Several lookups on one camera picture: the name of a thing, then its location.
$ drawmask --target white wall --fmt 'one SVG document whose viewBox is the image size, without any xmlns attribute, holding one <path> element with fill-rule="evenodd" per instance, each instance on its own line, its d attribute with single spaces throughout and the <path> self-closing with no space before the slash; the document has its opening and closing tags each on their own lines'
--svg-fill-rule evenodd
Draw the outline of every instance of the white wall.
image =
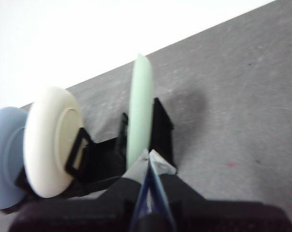
<svg viewBox="0 0 292 232">
<path fill-rule="evenodd" d="M 0 0 L 0 108 L 34 101 L 271 0 Z"/>
</svg>

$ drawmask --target gray carpet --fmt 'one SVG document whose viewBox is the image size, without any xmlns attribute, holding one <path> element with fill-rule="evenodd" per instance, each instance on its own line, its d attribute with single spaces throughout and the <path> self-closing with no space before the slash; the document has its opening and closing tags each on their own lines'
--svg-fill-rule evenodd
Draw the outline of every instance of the gray carpet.
<svg viewBox="0 0 292 232">
<path fill-rule="evenodd" d="M 175 124 L 179 176 L 206 198 L 274 204 L 292 220 L 292 0 L 148 58 L 156 96 Z M 129 63 L 69 88 L 96 142 L 117 135 L 131 73 Z M 0 231 L 12 218 L 0 215 Z"/>
</svg>

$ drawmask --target pink speck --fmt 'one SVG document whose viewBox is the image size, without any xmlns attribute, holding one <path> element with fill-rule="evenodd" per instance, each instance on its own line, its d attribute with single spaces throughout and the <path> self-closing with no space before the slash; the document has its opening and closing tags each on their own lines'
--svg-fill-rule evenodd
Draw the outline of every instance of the pink speck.
<svg viewBox="0 0 292 232">
<path fill-rule="evenodd" d="M 234 168 L 236 166 L 236 164 L 234 162 L 228 162 L 227 166 L 230 168 Z"/>
</svg>

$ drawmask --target gray floor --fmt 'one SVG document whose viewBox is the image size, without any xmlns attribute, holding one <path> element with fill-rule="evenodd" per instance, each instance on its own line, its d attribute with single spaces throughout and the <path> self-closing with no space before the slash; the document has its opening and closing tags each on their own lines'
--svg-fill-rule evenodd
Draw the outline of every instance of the gray floor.
<svg viewBox="0 0 292 232">
<path fill-rule="evenodd" d="M 148 58 L 175 124 L 179 176 L 206 198 L 262 201 L 292 219 L 292 0 Z M 131 73 L 129 63 L 69 88 L 95 141 L 117 135 Z M 0 231 L 13 217 L 0 215 Z"/>
</svg>

